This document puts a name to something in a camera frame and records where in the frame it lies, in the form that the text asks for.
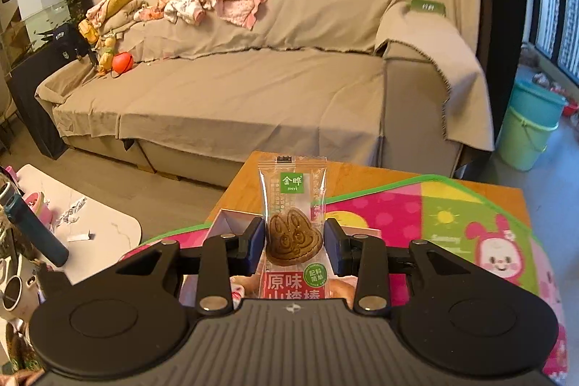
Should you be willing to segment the rabbit cookie snack packet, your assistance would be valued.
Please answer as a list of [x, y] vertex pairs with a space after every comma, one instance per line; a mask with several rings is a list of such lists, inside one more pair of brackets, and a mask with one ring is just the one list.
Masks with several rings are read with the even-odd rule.
[[258, 165], [265, 227], [259, 296], [270, 300], [327, 297], [324, 249], [327, 160], [277, 156]]

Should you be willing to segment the pink white clothes pile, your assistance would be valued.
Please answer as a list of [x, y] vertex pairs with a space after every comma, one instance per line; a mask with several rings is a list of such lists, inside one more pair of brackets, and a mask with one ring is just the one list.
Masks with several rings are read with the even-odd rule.
[[259, 8], [267, 0], [168, 0], [155, 8], [142, 7], [135, 12], [134, 21], [178, 20], [188, 25], [200, 25], [208, 13], [220, 20], [251, 30], [257, 21]]

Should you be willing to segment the yellow plush toy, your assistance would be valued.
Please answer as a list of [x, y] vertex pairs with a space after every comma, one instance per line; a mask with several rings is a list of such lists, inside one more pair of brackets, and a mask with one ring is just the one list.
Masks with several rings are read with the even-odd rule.
[[135, 0], [101, 0], [77, 25], [80, 35], [98, 50], [97, 75], [107, 75], [111, 71], [118, 36], [115, 30], [131, 23], [128, 7], [140, 6]]

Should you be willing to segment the green tag on sofa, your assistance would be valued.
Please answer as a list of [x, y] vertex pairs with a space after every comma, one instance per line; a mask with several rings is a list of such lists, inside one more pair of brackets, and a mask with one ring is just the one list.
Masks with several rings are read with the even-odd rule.
[[433, 0], [411, 0], [409, 8], [421, 14], [436, 14], [442, 17], [447, 15], [444, 3]]

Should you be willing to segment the teal plastic bucket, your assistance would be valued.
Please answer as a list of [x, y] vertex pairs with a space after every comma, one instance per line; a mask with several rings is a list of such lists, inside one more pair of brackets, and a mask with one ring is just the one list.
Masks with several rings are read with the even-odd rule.
[[525, 119], [544, 127], [556, 126], [566, 105], [561, 95], [523, 79], [516, 79], [509, 100], [509, 106]]

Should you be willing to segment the glass fish tank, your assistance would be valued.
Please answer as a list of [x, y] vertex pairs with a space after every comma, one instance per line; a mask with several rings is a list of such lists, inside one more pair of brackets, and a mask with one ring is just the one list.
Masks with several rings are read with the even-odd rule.
[[91, 0], [1, 0], [1, 62], [5, 72], [51, 40], [55, 28], [77, 25]]

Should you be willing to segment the white marble side table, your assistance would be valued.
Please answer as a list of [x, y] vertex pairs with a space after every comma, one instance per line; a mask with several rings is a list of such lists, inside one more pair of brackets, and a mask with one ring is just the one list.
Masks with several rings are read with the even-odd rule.
[[41, 192], [53, 213], [55, 236], [68, 248], [69, 258], [61, 270], [73, 284], [117, 263], [139, 244], [141, 226], [125, 215], [31, 165], [17, 171], [26, 193]]

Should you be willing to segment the pink cardboard box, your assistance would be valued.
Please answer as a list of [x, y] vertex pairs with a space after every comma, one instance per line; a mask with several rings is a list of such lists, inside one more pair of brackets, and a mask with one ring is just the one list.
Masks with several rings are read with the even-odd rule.
[[208, 240], [221, 239], [230, 253], [229, 262], [233, 305], [249, 298], [274, 300], [317, 300], [342, 298], [353, 303], [355, 275], [337, 275], [331, 257], [322, 247], [304, 263], [276, 267], [263, 254], [267, 224], [257, 213], [223, 209], [209, 226], [189, 230], [174, 237], [182, 250], [200, 249]]

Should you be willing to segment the beige covered sofa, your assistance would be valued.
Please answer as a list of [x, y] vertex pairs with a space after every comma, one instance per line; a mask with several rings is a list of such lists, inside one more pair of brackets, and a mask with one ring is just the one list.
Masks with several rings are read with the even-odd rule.
[[35, 97], [73, 148], [228, 185], [256, 152], [455, 172], [495, 136], [486, 78], [445, 16], [407, 0], [268, 0], [256, 25], [132, 26], [135, 66], [65, 65]]

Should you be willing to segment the dark blue bottle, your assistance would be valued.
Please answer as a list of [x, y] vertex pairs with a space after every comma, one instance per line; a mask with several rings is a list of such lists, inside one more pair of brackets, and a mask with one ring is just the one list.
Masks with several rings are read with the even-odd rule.
[[55, 267], [63, 267], [69, 257], [68, 249], [32, 213], [20, 195], [2, 197], [1, 206], [12, 225], [15, 225], [50, 263]]

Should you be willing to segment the light green bucket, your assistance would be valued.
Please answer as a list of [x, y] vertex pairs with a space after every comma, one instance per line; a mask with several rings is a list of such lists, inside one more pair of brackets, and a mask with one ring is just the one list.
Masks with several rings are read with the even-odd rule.
[[496, 142], [496, 153], [513, 169], [528, 171], [547, 150], [550, 136], [558, 129], [532, 122], [509, 107]]

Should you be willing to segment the orange ball toy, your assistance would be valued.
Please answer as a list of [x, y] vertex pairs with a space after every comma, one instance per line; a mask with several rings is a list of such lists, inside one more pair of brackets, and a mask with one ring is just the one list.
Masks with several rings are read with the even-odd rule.
[[134, 63], [134, 56], [129, 52], [121, 52], [115, 55], [112, 61], [112, 75], [123, 75], [132, 69]]

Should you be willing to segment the colourful cartoon play mat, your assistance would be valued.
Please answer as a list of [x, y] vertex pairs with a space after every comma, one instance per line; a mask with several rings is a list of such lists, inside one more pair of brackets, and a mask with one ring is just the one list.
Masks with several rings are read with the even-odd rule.
[[[367, 190], [330, 197], [325, 216], [336, 219], [345, 233], [358, 231], [376, 236], [381, 233], [386, 246], [403, 247], [413, 239], [426, 239], [492, 274], [538, 295], [553, 309], [558, 322], [558, 336], [550, 352], [544, 373], [557, 385], [564, 385], [568, 372], [565, 321], [561, 297], [553, 268], [532, 230], [504, 212], [499, 206], [466, 187], [441, 176], [423, 175]], [[209, 224], [170, 231], [141, 244], [121, 260], [150, 247], [160, 240], [178, 241], [184, 248], [200, 247], [204, 239], [232, 230], [242, 232], [254, 213], [221, 209]], [[338, 280], [325, 251], [298, 268], [268, 267], [255, 283], [233, 281], [233, 301], [265, 295], [271, 299], [329, 298], [337, 284], [342, 297], [353, 297], [355, 277]]]

